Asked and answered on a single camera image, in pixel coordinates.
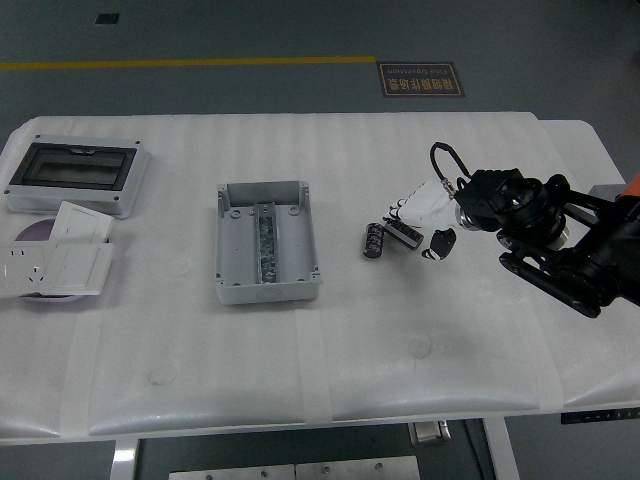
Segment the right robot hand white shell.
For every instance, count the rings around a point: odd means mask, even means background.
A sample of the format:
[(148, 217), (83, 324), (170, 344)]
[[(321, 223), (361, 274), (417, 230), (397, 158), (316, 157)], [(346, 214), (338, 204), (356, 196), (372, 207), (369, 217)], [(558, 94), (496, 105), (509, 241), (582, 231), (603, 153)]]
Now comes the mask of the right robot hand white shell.
[(422, 257), (444, 260), (454, 247), (456, 231), (462, 229), (460, 207), (441, 182), (428, 181), (390, 207), (383, 228), (413, 251), (428, 239)]

